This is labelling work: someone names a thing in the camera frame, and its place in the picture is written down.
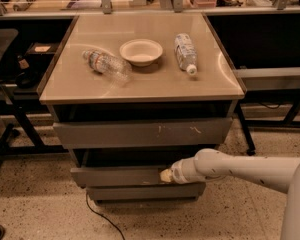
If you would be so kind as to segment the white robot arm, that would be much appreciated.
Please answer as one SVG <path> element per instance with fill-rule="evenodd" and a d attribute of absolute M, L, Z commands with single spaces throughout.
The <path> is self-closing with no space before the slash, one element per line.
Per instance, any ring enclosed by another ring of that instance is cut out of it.
<path fill-rule="evenodd" d="M 225 176 L 285 193 L 287 203 L 280 240 L 300 240 L 300 157 L 233 156 L 202 149 L 160 173 L 163 182 L 177 184 L 208 182 Z"/>

